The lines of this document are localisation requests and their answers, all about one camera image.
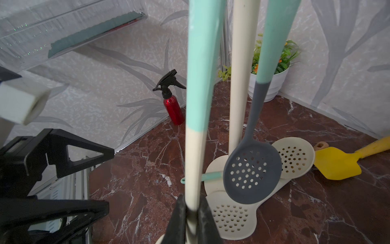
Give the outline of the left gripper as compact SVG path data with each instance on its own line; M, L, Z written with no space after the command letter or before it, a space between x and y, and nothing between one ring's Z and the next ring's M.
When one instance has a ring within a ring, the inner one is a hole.
M17 137L1 149L1 243L63 244L109 213L100 200L43 200L29 196L48 163L64 178L113 159L113 148L61 129L49 134ZM32 225L74 217L51 233Z

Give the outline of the small cream skimmer green handle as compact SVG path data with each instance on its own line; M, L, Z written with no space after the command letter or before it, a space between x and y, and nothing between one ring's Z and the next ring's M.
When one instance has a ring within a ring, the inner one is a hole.
M198 208L225 1L190 1L185 119L185 244L198 244Z

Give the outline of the grey skimmer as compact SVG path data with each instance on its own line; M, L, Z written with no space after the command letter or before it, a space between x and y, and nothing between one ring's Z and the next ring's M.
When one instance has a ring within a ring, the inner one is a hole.
M255 127L290 33L300 1L269 1L259 67L252 104L242 141L230 154L223 172L229 197L241 204L265 199L277 186L282 173L278 151L254 139Z

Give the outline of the cream slotted spatula wooden handle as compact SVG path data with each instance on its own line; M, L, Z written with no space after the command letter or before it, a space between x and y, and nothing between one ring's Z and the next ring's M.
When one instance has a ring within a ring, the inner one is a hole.
M272 193L264 200L250 205L238 204L225 192L221 178L204 182L206 199L222 239L242 240L251 236L257 226L258 207L292 179L306 174L313 166L315 152L329 147L329 144L321 141L312 146L302 138L286 137L275 141L272 146L284 158L282 160L283 169L287 169L288 166L296 166L297 169L292 170L286 179L280 179Z

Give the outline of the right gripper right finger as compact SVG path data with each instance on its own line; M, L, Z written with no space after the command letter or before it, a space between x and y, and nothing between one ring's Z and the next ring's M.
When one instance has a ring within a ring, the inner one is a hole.
M198 244L223 244L207 199L203 195L198 208Z

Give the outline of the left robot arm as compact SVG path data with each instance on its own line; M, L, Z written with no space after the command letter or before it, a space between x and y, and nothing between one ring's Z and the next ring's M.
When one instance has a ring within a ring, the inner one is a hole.
M114 149L62 129L7 141L14 124L1 120L1 243L84 244L89 227L109 213L97 200L52 200L30 195L48 166L57 177L114 158Z

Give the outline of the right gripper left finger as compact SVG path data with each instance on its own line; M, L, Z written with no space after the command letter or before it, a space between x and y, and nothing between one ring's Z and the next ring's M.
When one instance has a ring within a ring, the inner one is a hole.
M185 244L186 239L186 203L184 195L176 201L162 244Z

